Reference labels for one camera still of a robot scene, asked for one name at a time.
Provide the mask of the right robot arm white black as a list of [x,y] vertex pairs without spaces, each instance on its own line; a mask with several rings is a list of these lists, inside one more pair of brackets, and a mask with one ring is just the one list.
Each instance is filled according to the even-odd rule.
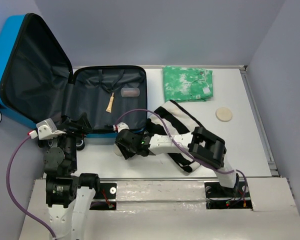
[[225,141],[204,127],[195,127],[193,132],[179,135],[138,135],[122,129],[115,138],[115,145],[125,159],[135,155],[185,154],[214,171],[225,196],[232,196],[239,189],[239,177],[226,159]]

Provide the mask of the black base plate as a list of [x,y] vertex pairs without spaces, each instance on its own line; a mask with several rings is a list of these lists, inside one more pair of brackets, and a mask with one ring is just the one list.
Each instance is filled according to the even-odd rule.
[[101,182],[100,191],[97,192],[90,204],[93,211],[115,211],[117,209],[117,183]]
[[205,182],[204,189],[208,210],[253,209],[249,187],[245,188],[243,181],[237,190],[222,187],[216,181]]

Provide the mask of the blue hard-shell suitcase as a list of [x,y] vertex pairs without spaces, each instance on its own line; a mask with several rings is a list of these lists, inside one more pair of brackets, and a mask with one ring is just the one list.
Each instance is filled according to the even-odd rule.
[[[139,88],[140,95],[122,97],[122,88]],[[112,93],[112,112],[108,113]],[[142,133],[147,107],[147,74],[142,67],[74,69],[41,16],[12,15],[5,21],[0,32],[0,116],[33,129],[49,118],[59,126],[65,117],[76,121],[87,113],[93,131],[86,137],[98,138],[114,137],[119,122]]]

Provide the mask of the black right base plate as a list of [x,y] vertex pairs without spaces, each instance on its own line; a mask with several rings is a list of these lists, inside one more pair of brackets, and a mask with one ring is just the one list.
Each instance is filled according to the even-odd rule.
[[222,187],[216,181],[205,182],[204,189],[208,210],[253,209],[249,187],[245,188],[243,181],[237,190]]

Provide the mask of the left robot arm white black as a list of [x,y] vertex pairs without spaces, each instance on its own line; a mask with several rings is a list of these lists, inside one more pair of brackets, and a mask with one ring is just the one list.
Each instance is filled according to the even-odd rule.
[[48,118],[38,123],[40,140],[56,140],[44,154],[46,204],[53,240],[82,240],[92,200],[101,191],[96,173],[75,176],[77,142],[93,131],[87,114],[77,120],[64,117],[56,126]]

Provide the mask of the black and white striped garment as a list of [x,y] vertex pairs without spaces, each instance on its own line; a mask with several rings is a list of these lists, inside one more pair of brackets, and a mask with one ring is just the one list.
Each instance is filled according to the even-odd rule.
[[[203,124],[192,116],[187,110],[174,100],[165,102],[154,111],[163,119],[170,134],[181,135],[193,132],[196,127],[202,127]],[[153,114],[147,119],[145,130],[150,134],[166,135],[164,125]],[[168,153],[170,159],[184,173],[190,174],[200,167],[200,164],[192,160],[183,153]]]

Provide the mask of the green tie-dye shorts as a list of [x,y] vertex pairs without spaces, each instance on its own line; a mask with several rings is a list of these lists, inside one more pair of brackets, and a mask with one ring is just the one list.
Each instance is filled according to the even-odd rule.
[[165,101],[204,102],[214,96],[212,70],[165,66],[162,73]]

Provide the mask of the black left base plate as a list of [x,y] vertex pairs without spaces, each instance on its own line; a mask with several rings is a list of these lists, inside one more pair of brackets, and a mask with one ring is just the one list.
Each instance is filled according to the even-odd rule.
[[101,182],[100,191],[97,192],[90,204],[93,211],[115,211],[117,209],[117,183]]

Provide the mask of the round beige compact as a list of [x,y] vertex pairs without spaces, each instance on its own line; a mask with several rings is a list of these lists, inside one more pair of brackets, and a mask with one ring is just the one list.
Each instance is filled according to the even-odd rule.
[[113,148],[113,152],[118,156],[118,157],[122,157],[122,153],[120,151],[120,149],[115,145]]
[[221,122],[229,122],[233,118],[233,113],[227,107],[220,107],[215,111],[215,116]]

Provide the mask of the beige cosmetic tube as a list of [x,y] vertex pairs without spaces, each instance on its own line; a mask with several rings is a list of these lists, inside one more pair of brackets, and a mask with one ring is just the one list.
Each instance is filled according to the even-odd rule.
[[112,112],[112,107],[113,107],[113,102],[114,102],[114,93],[111,93],[107,108],[106,108],[106,112],[107,113],[111,113]]

